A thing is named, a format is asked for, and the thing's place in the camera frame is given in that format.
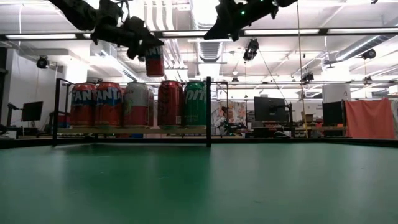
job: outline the ceiling beam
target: ceiling beam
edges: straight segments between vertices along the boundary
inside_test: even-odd
[[[207,30],[153,31],[160,39],[203,38]],[[252,29],[242,30],[240,37],[298,37],[297,29]],[[398,27],[348,27],[348,28],[306,28],[300,30],[301,37],[324,37],[344,35],[398,35]],[[55,41],[90,40],[89,32],[73,33],[37,33],[37,34],[0,34],[0,41]]]

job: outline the sprite can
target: sprite can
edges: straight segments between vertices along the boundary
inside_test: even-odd
[[[206,83],[188,82],[184,98],[185,127],[206,128]]]

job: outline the red cloth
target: red cloth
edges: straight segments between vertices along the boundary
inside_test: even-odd
[[[394,121],[388,99],[345,101],[346,136],[366,139],[394,139]]]

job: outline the poster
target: poster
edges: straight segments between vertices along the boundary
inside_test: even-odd
[[[211,133],[220,134],[220,123],[226,120],[227,114],[223,111],[223,107],[227,108],[225,101],[211,102]],[[228,122],[243,123],[246,125],[246,102],[228,101]]]

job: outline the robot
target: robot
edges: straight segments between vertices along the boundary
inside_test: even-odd
[[[116,44],[118,47],[128,47],[127,56],[134,59],[138,56],[144,58],[145,52],[151,47],[158,47],[164,43],[153,36],[144,21],[136,16],[129,16],[118,27],[118,20],[123,16],[122,6],[128,1],[112,2],[100,0],[99,9],[94,9],[82,0],[50,0],[58,7],[65,17],[81,31],[92,31],[91,39],[95,44],[104,40]]]
[[[271,15],[275,19],[279,7],[287,7],[298,0],[246,0],[236,3],[234,0],[219,0],[216,6],[217,20],[214,26],[205,34],[205,40],[239,39],[241,29],[264,16]]]

